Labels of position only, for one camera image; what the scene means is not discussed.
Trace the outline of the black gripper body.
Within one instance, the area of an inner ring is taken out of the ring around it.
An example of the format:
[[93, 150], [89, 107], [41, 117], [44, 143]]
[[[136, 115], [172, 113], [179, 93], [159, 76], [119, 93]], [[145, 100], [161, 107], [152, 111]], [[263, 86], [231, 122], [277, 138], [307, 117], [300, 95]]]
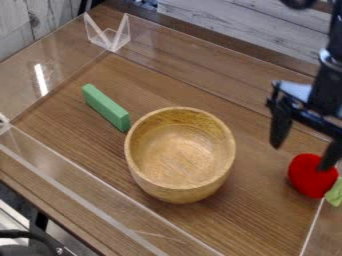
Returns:
[[342, 125], [338, 126], [327, 120], [328, 113], [323, 112], [323, 108], [310, 101], [311, 85], [299, 84], [284, 80], [275, 80], [271, 83], [272, 92], [267, 98], [265, 106], [271, 112], [271, 104], [283, 97], [288, 98], [291, 103], [291, 119], [304, 126], [312, 128], [319, 133], [331, 138], [342, 137]]

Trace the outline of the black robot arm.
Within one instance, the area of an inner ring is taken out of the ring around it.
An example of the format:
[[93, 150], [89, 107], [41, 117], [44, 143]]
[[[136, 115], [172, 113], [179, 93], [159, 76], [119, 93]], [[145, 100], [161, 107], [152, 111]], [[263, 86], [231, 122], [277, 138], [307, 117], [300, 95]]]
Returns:
[[272, 82], [265, 106], [271, 112], [269, 144], [277, 149], [296, 121], [331, 138], [318, 164], [327, 171], [342, 158], [342, 0], [328, 0], [332, 7], [328, 42], [319, 51], [320, 67], [312, 84], [284, 80]]

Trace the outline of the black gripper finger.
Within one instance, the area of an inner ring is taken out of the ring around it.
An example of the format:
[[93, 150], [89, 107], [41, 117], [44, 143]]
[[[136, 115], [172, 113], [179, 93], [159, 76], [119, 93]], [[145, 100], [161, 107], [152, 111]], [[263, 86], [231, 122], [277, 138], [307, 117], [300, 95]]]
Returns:
[[291, 129], [291, 103], [287, 97], [271, 104], [271, 130], [269, 144], [275, 149], [279, 149]]
[[342, 158], [342, 137], [334, 139], [322, 155], [319, 165], [318, 165], [318, 171], [327, 171], [330, 168], [332, 168]]

